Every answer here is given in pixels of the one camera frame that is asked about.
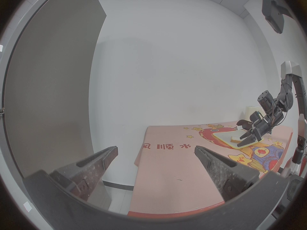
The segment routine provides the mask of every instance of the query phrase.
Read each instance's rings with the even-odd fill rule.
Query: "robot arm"
[[[283,119],[283,112],[288,112],[293,106],[292,82],[296,91],[296,98],[299,109],[297,148],[292,157],[292,162],[301,163],[307,139],[307,98],[302,79],[301,68],[298,64],[285,61],[281,65],[281,89],[276,99],[266,90],[258,97],[258,102],[262,106],[266,115],[261,118],[259,112],[254,112],[250,119],[253,122],[252,128],[248,130],[240,139],[238,147],[260,141],[266,133],[271,133],[272,128],[280,124]]]

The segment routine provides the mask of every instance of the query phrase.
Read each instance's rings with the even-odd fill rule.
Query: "white wall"
[[[243,118],[267,80],[244,21],[209,0],[100,0],[90,79],[94,151],[118,146],[103,180],[134,185],[149,125]]]
[[[298,64],[300,64],[303,74],[303,81],[305,84],[307,83],[307,43],[304,39],[304,36],[298,27],[297,23],[290,17],[284,15],[285,24],[284,30],[282,34],[278,34],[274,32],[272,27],[269,23],[265,20],[261,9],[262,9],[262,0],[249,0],[244,7],[248,10],[250,15],[248,15],[244,21],[249,25],[249,28],[252,31],[252,34],[258,35],[257,37],[260,38],[260,33],[256,29],[257,27],[260,28],[261,32],[263,33],[267,42],[263,42],[263,44],[268,44],[274,61],[275,66],[278,71],[279,80],[280,78],[280,65],[286,61],[291,60]],[[273,97],[276,97],[278,92],[272,93]],[[283,125],[287,125],[293,128],[293,136],[292,140],[282,164],[282,167],[285,165],[287,160],[293,155],[294,150],[297,146],[297,120],[298,120],[298,105],[296,99],[294,99],[294,104],[292,109],[287,114]]]

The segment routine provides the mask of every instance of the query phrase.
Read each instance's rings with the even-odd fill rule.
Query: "cartoon print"
[[[229,158],[231,158],[234,161],[237,161],[238,163],[241,163],[243,165],[248,166],[248,163],[252,162],[251,159],[248,159],[243,154],[239,154],[238,156],[235,155],[228,155]]]
[[[210,127],[210,128],[201,129],[199,131],[199,134],[200,134],[201,137],[203,137],[204,139],[212,142],[213,144],[219,145],[221,147],[231,148],[226,143],[224,143],[221,140],[219,140],[216,137],[214,137],[213,133],[234,131],[236,129],[230,128],[230,127],[224,127],[223,125],[211,125],[211,124],[208,124],[207,126]]]
[[[270,152],[267,148],[256,148],[254,150],[255,155],[257,155],[259,158],[263,158],[265,155],[267,155]]]
[[[212,124],[209,124],[208,127],[210,128],[199,130],[199,134],[201,137],[212,142],[213,144],[219,145],[224,148],[233,149],[226,143],[214,137],[213,133],[233,131],[235,130],[234,128]],[[240,163],[248,165],[260,172],[267,173],[275,167],[278,160],[281,158],[284,149],[281,145],[282,142],[279,141],[273,142],[273,145],[259,142],[254,145],[239,149],[242,154],[238,156],[229,155],[229,157],[234,161],[239,160]]]
[[[194,127],[193,130],[200,131],[200,130],[202,130],[202,128],[196,128],[196,127]]]

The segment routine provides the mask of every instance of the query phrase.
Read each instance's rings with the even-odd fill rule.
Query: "white floor tile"
[[[128,214],[129,208],[130,208],[131,199],[132,199],[132,193],[133,193],[133,191],[126,190],[124,201],[122,202],[122,207],[120,209],[120,213],[121,214],[124,214],[124,215]]]
[[[106,191],[112,200],[109,211],[119,213],[124,201],[126,190],[106,186]]]

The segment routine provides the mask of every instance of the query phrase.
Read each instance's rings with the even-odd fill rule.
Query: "pink tablecloth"
[[[240,150],[215,138],[215,132],[235,130],[236,121],[208,125],[149,126],[135,160],[138,173],[128,215],[178,217],[198,213],[223,203],[213,181],[194,154],[195,146],[260,171],[278,171],[288,149],[292,128],[276,126],[272,135]]]

